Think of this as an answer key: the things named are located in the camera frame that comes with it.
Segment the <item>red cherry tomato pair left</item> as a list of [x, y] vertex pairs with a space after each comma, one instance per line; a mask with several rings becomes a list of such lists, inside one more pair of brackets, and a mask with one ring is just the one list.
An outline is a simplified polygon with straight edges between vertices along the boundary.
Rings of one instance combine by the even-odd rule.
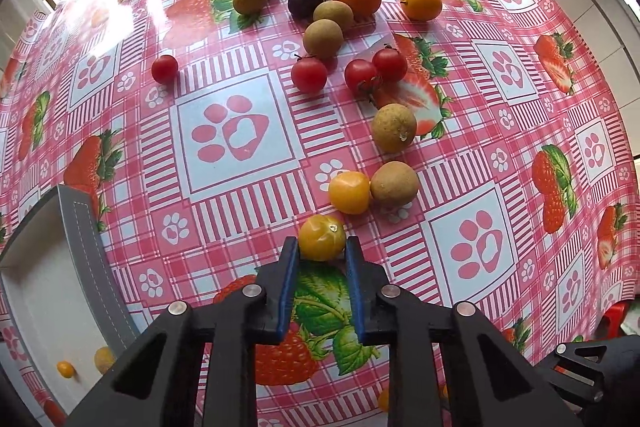
[[344, 77], [347, 87], [356, 96], [368, 95], [378, 87], [378, 70], [375, 66], [362, 58], [350, 61]]

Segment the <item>red plastic stool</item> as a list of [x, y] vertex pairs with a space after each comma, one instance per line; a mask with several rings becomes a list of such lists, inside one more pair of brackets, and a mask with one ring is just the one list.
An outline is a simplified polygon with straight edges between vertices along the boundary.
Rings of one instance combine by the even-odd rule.
[[597, 339], [612, 339], [625, 336], [622, 329], [623, 321], [630, 307], [629, 301], [615, 303], [601, 317], [600, 323], [594, 334]]

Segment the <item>red cherry tomato pair right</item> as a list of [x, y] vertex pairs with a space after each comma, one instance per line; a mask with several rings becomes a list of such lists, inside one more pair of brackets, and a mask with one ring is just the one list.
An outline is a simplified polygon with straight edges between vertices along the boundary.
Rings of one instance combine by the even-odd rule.
[[378, 50], [371, 62], [383, 82], [398, 82], [403, 80], [408, 72], [407, 60], [394, 48]]

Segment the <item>red cherry tomato pair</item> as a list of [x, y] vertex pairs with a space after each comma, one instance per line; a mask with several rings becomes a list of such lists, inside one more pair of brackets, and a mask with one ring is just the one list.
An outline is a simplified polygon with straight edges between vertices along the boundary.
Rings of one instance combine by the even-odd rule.
[[378, 87], [378, 70], [375, 66], [362, 58], [350, 61], [344, 77], [347, 87], [356, 96], [368, 95]]
[[407, 60], [394, 48], [378, 50], [371, 62], [383, 82], [398, 82], [403, 80], [408, 72]]

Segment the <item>red cherry tomato centre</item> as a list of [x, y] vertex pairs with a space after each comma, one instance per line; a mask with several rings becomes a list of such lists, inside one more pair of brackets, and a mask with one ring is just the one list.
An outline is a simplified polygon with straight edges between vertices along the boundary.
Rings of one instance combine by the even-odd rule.
[[323, 90], [328, 79], [328, 70], [318, 58], [299, 58], [291, 69], [294, 86], [303, 93], [317, 93]]

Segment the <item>yellow-brown tomato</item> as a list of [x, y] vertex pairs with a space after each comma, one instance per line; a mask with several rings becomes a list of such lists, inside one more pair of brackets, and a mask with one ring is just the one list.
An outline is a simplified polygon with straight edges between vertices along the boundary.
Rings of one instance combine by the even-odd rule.
[[385, 413], [390, 409], [390, 391], [387, 388], [383, 388], [378, 395], [378, 408]]

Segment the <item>brown longan beside yellow tomato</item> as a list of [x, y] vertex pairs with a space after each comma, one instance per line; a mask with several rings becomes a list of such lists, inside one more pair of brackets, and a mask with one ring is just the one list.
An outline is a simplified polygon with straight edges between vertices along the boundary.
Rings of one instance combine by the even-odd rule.
[[375, 202], [385, 207], [400, 207], [418, 194], [420, 182], [416, 172], [402, 161], [389, 161], [375, 171], [370, 190]]

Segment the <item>dark plum front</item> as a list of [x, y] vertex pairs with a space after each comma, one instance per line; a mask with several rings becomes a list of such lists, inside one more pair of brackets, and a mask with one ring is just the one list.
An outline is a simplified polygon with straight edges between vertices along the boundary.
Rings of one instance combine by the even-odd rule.
[[294, 20], [310, 20], [324, 0], [288, 0], [288, 12]]

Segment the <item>yellow tomato beside longan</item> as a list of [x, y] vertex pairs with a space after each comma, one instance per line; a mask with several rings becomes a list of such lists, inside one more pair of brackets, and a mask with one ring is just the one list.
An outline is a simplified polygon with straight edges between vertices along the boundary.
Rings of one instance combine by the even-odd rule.
[[357, 216], [370, 205], [370, 180], [362, 172], [344, 171], [329, 183], [329, 200], [345, 215]]

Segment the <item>lone red cherry tomato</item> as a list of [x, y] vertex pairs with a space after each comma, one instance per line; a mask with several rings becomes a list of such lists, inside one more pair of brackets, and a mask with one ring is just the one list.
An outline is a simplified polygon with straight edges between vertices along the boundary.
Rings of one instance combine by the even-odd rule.
[[178, 78], [179, 65], [175, 57], [164, 54], [157, 57], [151, 66], [152, 78], [164, 86], [169, 86]]

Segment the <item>small yellow tomato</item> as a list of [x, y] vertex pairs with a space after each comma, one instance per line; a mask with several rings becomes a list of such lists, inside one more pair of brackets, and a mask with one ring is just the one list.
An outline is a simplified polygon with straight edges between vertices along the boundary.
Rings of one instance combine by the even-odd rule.
[[59, 361], [56, 363], [56, 369], [63, 378], [71, 379], [76, 376], [76, 369], [69, 361]]

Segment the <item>large orange mandarin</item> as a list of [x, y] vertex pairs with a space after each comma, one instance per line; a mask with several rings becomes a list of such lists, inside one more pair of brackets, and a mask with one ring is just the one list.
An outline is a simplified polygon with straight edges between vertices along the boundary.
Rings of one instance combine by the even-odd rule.
[[67, 415], [53, 400], [47, 399], [44, 401], [42, 408], [54, 427], [64, 426]]

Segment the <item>grey rectangular tray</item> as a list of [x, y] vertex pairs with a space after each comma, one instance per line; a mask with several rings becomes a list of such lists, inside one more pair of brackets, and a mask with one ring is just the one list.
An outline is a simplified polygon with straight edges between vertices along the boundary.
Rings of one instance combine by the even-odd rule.
[[[94, 352], [121, 355], [139, 329], [108, 266], [88, 194], [59, 185], [18, 214], [3, 247], [1, 289], [16, 347], [51, 399], [70, 413], [101, 378]], [[56, 369], [69, 361], [76, 376]]]

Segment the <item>pink strawberry checkered tablecloth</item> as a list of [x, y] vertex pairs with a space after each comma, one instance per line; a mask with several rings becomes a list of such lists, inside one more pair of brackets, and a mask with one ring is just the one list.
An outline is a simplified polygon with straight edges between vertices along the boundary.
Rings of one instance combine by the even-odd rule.
[[[589, 339], [639, 289], [639, 194], [623, 118], [556, 0], [442, 0], [418, 23], [399, 0], [356, 18], [318, 58], [288, 0], [242, 15], [232, 0], [67, 0], [27, 22], [1, 78], [1, 243], [59, 185], [84, 192], [139, 333], [177, 300], [211, 303], [274, 259], [313, 215], [342, 218], [367, 259], [433, 305], [468, 300], [537, 362]], [[408, 72], [356, 96], [347, 64], [398, 50]], [[175, 57], [169, 86], [154, 60]], [[408, 204], [342, 216], [341, 172], [373, 176], [378, 104], [416, 116], [397, 160]], [[1, 366], [41, 425], [51, 399], [16, 347], [1, 289]]]

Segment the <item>brown longan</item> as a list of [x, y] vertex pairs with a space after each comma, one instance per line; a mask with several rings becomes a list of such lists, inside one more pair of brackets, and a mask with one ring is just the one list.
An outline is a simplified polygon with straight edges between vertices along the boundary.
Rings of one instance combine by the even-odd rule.
[[115, 361], [116, 357], [113, 351], [107, 346], [103, 346], [94, 352], [94, 366], [101, 375], [104, 375], [113, 366]]
[[402, 161], [389, 161], [375, 171], [370, 190], [375, 202], [385, 207], [400, 207], [418, 194], [420, 182], [416, 172]]
[[334, 20], [316, 20], [303, 34], [303, 46], [309, 55], [326, 60], [337, 54], [344, 42], [343, 31]]
[[317, 20], [333, 20], [341, 27], [343, 32], [352, 28], [355, 23], [354, 13], [350, 6], [341, 1], [325, 1], [320, 3], [314, 9], [314, 15], [312, 16], [314, 21]]

